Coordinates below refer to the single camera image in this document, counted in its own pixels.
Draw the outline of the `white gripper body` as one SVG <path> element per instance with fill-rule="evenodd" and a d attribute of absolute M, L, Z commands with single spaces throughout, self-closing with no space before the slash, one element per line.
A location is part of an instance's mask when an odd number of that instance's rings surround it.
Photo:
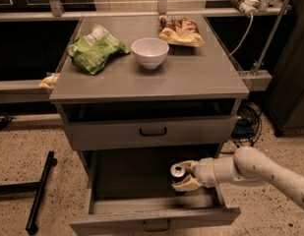
<path fill-rule="evenodd" d="M 205 188 L 212 188 L 220 183 L 232 183 L 237 171 L 232 157 L 207 157 L 197 162 L 194 176 Z"/>

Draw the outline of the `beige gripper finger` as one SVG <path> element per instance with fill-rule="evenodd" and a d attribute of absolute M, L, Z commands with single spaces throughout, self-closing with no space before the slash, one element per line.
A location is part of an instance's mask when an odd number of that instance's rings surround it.
<path fill-rule="evenodd" d="M 202 184 L 193 175 L 187 175 L 182 181 L 173 183 L 172 187 L 177 192 L 190 192 L 198 190 Z"/>
<path fill-rule="evenodd" d="M 198 162 L 195 160 L 187 160 L 178 163 L 182 163 L 185 166 L 188 173 L 193 173 L 195 171 L 196 165 L 198 164 Z"/>

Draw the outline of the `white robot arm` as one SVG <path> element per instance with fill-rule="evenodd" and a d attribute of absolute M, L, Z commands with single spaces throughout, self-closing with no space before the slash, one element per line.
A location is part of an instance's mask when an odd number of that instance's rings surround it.
<path fill-rule="evenodd" d="M 233 155 L 175 163 L 170 168 L 176 192 L 217 187 L 271 184 L 304 210 L 304 176 L 284 168 L 254 147 L 240 147 Z"/>

